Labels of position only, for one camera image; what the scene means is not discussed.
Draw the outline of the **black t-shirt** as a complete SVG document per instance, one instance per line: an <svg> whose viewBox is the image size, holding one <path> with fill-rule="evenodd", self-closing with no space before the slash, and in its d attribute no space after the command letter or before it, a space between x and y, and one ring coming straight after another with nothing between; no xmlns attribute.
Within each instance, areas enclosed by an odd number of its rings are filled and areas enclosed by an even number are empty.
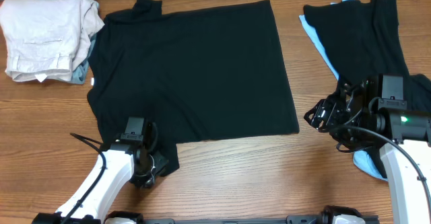
<svg viewBox="0 0 431 224"><path fill-rule="evenodd" d="M132 116L154 122L167 174L179 143L299 132L268 0L170 14L137 0L104 18L89 64L102 140Z"/></svg>

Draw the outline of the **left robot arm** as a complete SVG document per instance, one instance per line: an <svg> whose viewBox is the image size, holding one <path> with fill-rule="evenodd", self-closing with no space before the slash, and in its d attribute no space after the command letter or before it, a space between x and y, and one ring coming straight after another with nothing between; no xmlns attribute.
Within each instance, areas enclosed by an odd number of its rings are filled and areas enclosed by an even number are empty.
<svg viewBox="0 0 431 224"><path fill-rule="evenodd" d="M72 136L95 149L97 161L67 202L54 213L38 213L33 224L145 223L139 213L108 211L126 183L137 188L151 188L162 175L168 160L156 150L156 123L130 117L124 133L99 147L91 138L75 133Z"/></svg>

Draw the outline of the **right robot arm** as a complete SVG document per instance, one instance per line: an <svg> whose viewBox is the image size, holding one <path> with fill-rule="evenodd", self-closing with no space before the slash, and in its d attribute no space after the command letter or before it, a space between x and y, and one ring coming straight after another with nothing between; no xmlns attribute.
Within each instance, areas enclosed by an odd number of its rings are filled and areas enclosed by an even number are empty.
<svg viewBox="0 0 431 224"><path fill-rule="evenodd" d="M430 114L408 110L401 76L345 84L305 115L343 153L366 151L388 180L395 223L430 222Z"/></svg>

